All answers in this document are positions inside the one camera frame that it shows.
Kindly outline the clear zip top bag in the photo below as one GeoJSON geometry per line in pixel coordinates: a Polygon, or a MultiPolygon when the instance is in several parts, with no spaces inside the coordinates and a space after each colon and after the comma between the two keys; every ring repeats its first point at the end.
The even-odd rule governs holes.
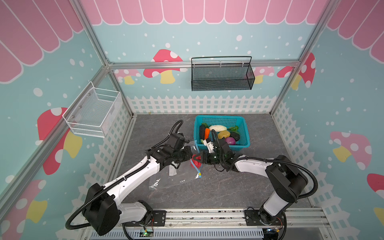
{"type": "MultiPolygon", "coordinates": [[[[190,142],[185,144],[185,146],[191,147],[193,155],[200,153],[195,142],[190,142]]],[[[149,180],[149,189],[153,191],[160,190],[181,185],[201,177],[201,169],[198,170],[193,168],[189,160],[181,163],[177,170],[173,166],[167,166],[160,170],[159,173],[151,176],[149,180]]]]}

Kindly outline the teal plastic basket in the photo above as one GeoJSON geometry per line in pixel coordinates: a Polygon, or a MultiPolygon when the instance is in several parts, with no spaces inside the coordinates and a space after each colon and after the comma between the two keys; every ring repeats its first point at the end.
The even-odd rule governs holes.
{"type": "Polygon", "coordinates": [[[236,141],[235,145],[230,148],[233,151],[240,151],[250,146],[250,135],[246,120],[239,116],[214,116],[214,115],[199,115],[195,118],[194,139],[200,151],[207,150],[207,147],[200,139],[200,126],[207,124],[208,126],[221,125],[227,128],[238,127],[236,132],[240,135],[240,140],[236,141]]]}

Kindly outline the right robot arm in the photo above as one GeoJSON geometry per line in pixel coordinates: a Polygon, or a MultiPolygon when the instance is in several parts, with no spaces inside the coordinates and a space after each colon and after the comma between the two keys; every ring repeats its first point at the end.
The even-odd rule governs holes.
{"type": "Polygon", "coordinates": [[[299,199],[312,196],[319,183],[315,175],[284,155],[264,159],[234,152],[224,140],[206,142],[207,149],[192,157],[206,165],[220,165],[224,171],[251,173],[269,179],[274,191],[253,217],[262,225],[272,225],[278,216],[299,199]]]}

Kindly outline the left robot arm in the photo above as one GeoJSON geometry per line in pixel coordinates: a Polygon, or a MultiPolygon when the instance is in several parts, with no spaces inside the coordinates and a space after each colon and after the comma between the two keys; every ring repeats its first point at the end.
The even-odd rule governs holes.
{"type": "Polygon", "coordinates": [[[92,227],[98,235],[128,222],[147,223],[153,210],[144,201],[124,204],[123,200],[141,183],[167,166],[177,168],[192,158],[191,147],[182,133],[171,133],[165,144],[145,151],[145,157],[120,177],[104,184],[93,184],[85,202],[67,220],[68,230],[92,227]]]}

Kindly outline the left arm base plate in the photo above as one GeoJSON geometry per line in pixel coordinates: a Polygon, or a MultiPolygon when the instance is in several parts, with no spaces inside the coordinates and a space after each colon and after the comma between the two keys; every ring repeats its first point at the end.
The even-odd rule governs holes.
{"type": "Polygon", "coordinates": [[[167,211],[151,211],[146,213],[144,218],[138,222],[125,223],[126,227],[164,227],[167,211]]]}

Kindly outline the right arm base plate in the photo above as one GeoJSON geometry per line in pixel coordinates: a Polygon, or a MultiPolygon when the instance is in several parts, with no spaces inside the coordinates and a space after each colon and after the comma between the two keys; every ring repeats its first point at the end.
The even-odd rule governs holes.
{"type": "Polygon", "coordinates": [[[244,215],[247,226],[283,226],[285,222],[282,212],[272,216],[265,210],[247,209],[244,215]]]}

